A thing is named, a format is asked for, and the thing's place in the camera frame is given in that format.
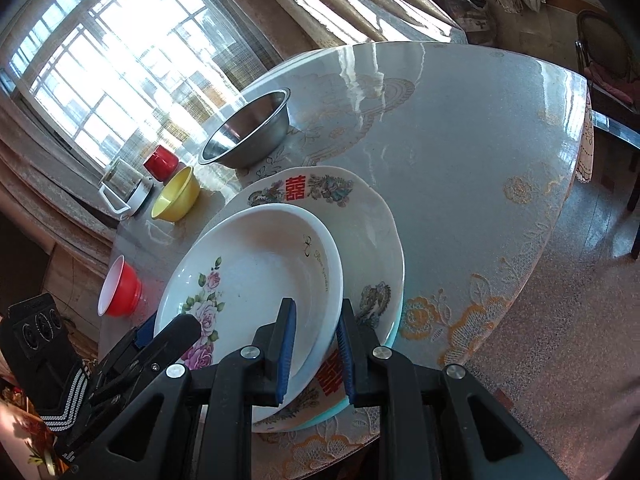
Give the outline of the red plastic bowl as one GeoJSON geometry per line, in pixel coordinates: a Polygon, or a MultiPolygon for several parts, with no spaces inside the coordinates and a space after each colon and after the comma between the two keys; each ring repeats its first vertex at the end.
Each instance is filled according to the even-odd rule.
{"type": "Polygon", "coordinates": [[[99,301],[99,316],[127,316],[134,312],[141,297],[142,283],[136,271],[123,255],[118,256],[103,282],[99,301]]]}

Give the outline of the white rose plate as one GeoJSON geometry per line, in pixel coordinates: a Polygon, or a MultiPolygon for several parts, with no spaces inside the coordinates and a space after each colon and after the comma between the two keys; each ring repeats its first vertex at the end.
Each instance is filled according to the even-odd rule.
{"type": "Polygon", "coordinates": [[[205,233],[178,263],[156,311],[160,333],[179,314],[201,324],[183,353],[191,370],[219,363],[274,322],[283,299],[296,305],[288,390],[274,408],[254,408],[262,422],[285,408],[314,378],[334,338],[343,300],[340,253],[328,228],[299,206],[250,207],[205,233]]]}

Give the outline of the yellow plastic bowl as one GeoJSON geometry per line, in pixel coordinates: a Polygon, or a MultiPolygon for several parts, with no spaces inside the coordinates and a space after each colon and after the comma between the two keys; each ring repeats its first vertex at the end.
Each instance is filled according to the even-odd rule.
{"type": "Polygon", "coordinates": [[[192,167],[180,169],[163,187],[155,200],[151,218],[168,222],[181,220],[193,207],[200,195],[200,184],[192,167]]]}

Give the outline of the stainless steel bowl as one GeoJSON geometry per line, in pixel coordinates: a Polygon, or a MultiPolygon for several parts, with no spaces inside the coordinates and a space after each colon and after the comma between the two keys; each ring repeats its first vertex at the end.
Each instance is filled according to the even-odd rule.
{"type": "Polygon", "coordinates": [[[198,162],[245,169],[264,159],[288,134],[290,97],[291,90],[283,88],[245,104],[208,137],[198,162]]]}

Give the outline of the teal plate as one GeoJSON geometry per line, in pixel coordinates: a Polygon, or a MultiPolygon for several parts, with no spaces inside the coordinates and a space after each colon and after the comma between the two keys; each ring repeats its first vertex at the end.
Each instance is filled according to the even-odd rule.
{"type": "MultiPolygon", "coordinates": [[[[400,296],[400,301],[401,302],[404,301],[404,296],[400,296]]],[[[390,331],[390,336],[388,336],[385,339],[384,346],[386,347],[391,347],[394,344],[394,341],[396,339],[396,336],[399,330],[401,312],[402,312],[402,303],[399,304],[399,308],[397,309],[395,321],[393,322],[392,330],[390,331]]],[[[316,426],[320,424],[320,422],[325,422],[326,420],[332,418],[333,416],[340,414],[341,411],[344,411],[344,409],[347,408],[348,406],[349,406],[348,397],[344,396],[344,398],[340,402],[335,404],[333,408],[329,408],[323,413],[317,416],[314,416],[314,418],[309,419],[308,422],[304,422],[303,424],[295,427],[295,430],[304,430],[312,426],[316,426]]]]}

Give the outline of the phoenix pattern plate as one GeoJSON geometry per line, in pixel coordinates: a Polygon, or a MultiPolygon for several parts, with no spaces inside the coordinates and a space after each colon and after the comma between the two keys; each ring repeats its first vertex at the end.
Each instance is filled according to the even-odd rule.
{"type": "MultiPolygon", "coordinates": [[[[374,329],[378,342],[390,336],[405,285],[405,257],[390,207],[352,172],[331,166],[293,167],[250,184],[207,222],[219,222],[248,207],[287,203],[314,214],[329,229],[341,254],[344,296],[356,322],[374,329]]],[[[332,344],[316,376],[279,411],[254,423],[258,434],[294,431],[346,396],[340,352],[332,344]]]]}

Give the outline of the glass electric kettle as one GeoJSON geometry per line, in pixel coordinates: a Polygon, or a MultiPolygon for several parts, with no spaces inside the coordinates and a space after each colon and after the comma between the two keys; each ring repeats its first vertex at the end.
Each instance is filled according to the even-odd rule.
{"type": "Polygon", "coordinates": [[[153,182],[121,157],[106,168],[98,189],[107,208],[117,218],[133,216],[148,198],[153,182]]]}

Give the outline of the red ceramic mug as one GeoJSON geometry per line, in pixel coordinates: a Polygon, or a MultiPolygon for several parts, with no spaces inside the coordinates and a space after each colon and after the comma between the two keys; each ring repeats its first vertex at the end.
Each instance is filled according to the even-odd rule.
{"type": "Polygon", "coordinates": [[[145,170],[158,182],[166,182],[178,165],[178,157],[163,145],[157,145],[143,162],[145,170]]]}

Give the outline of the beige curtain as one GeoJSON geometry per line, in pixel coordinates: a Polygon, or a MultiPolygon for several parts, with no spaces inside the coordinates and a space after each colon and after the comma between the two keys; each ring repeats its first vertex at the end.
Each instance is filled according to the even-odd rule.
{"type": "Polygon", "coordinates": [[[50,238],[104,274],[118,221],[98,196],[98,176],[35,117],[1,92],[1,203],[18,225],[50,238]]]}

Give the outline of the dark wooden chair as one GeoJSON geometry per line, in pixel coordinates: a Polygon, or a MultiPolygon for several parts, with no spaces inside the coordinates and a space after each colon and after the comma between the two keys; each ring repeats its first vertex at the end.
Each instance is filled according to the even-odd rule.
{"type": "Polygon", "coordinates": [[[575,49],[579,71],[588,79],[592,107],[622,132],[631,131],[634,147],[630,170],[636,182],[627,203],[633,212],[639,203],[639,74],[634,57],[620,30],[610,18],[590,10],[576,16],[575,49]]]}

